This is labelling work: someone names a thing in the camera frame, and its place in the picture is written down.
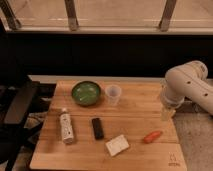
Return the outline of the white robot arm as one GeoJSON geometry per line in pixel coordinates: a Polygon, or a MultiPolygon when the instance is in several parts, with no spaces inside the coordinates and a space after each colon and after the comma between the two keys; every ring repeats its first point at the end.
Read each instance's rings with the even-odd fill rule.
{"type": "Polygon", "coordinates": [[[171,119],[185,98],[197,103],[213,116],[213,86],[205,82],[207,76],[207,66],[201,61],[187,62],[169,69],[159,95],[163,105],[161,119],[171,119]]]}

